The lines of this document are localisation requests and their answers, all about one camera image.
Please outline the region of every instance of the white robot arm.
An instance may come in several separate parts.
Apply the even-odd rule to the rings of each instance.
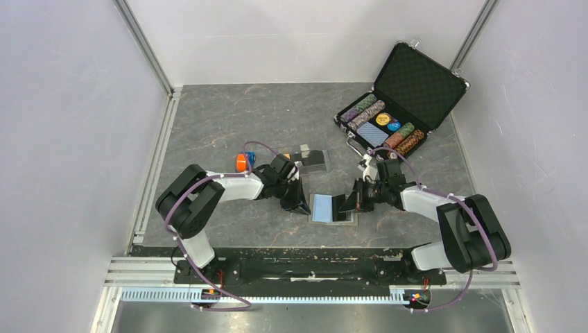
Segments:
[[[197,187],[191,200],[185,198],[171,212],[172,207],[185,191],[205,178],[213,178]],[[188,166],[157,199],[155,207],[166,219],[172,214],[167,225],[176,233],[196,266],[202,268],[214,258],[214,250],[208,242],[204,227],[217,204],[238,199],[258,200],[279,198],[286,211],[310,214],[304,197],[302,180],[298,168],[282,154],[270,164],[258,166],[252,173],[215,173],[205,171],[197,164]]]
[[[474,221],[463,207],[416,182],[407,183],[398,159],[376,162],[375,157],[365,154],[359,169],[363,172],[362,178],[355,180],[353,192],[339,212],[371,212],[376,203],[388,203],[439,223],[441,242],[416,246],[404,253],[403,261],[412,272],[453,267],[464,273],[492,263],[480,231],[468,228]],[[461,200],[473,211],[496,258],[509,257],[510,243],[486,197],[480,194],[451,197]]]

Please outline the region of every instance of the table surface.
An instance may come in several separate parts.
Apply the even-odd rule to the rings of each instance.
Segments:
[[[155,198],[190,164],[215,172],[233,172],[244,141],[272,147],[321,143],[328,147],[332,170],[303,175],[304,193],[349,194],[359,156],[345,145],[333,116],[371,87],[371,83],[294,83],[265,85],[197,85],[182,90]],[[264,148],[257,164],[268,163]],[[421,181],[434,189],[470,195],[472,187],[450,118],[435,130],[409,161]],[[414,179],[402,166],[406,179]],[[278,199],[221,203],[206,233],[215,247],[362,246],[411,247],[439,241],[436,222],[386,204],[360,214],[358,225],[310,224],[308,217],[283,211]],[[175,246],[155,208],[144,246]]]

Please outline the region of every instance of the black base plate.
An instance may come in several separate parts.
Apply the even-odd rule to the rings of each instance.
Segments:
[[[205,276],[240,296],[321,297],[389,296],[390,285],[447,283],[439,270],[408,274],[400,262],[403,248],[215,248]],[[133,257],[169,257],[173,248],[135,246]],[[202,284],[185,260],[178,262],[176,284]],[[311,282],[304,278],[330,278]]]

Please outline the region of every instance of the open black case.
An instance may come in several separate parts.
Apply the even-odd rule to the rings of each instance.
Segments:
[[[407,152],[408,157],[426,141],[431,131],[441,125],[468,89],[469,83],[466,80],[451,73],[415,47],[398,42],[374,82],[372,90],[341,110],[334,120],[341,130],[364,149],[376,148],[340,118],[367,95],[373,94],[386,104],[380,113],[388,113],[400,121],[401,125],[411,122],[415,130],[425,133],[425,138]],[[392,135],[394,131],[376,122],[378,114],[368,122]],[[387,158],[385,151],[379,151],[378,155],[383,159]]]

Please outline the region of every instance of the metal post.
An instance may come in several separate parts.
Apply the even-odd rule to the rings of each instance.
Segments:
[[[453,60],[453,63],[451,64],[450,70],[453,73],[456,73],[457,70],[460,69],[461,65],[465,61],[465,58],[469,54],[469,51],[472,49],[472,46],[478,39],[478,36],[480,35],[482,28],[484,27],[484,25],[486,25],[488,18],[496,8],[498,1],[499,0],[486,0],[486,2],[484,3],[484,6],[482,7],[482,10],[480,10],[478,17],[474,22],[474,25],[469,30],[465,40],[463,41],[463,44],[460,47],[460,50],[458,51],[458,54],[456,55],[456,58]]]
[[[137,22],[135,15],[132,13],[129,4],[126,0],[114,0],[114,4],[121,12],[121,15],[125,20],[129,31],[131,32],[133,38],[137,41],[137,44],[145,56],[145,59],[147,59],[147,62],[149,62],[149,65],[155,72],[155,76],[157,77],[160,85],[162,85],[162,88],[165,90],[168,96],[171,97],[173,94],[173,86],[165,75],[161,64],[159,61],[157,61],[157,57],[155,57],[155,53],[151,49],[151,45],[149,45],[149,42],[141,30],[141,26],[139,25],[139,22]]]

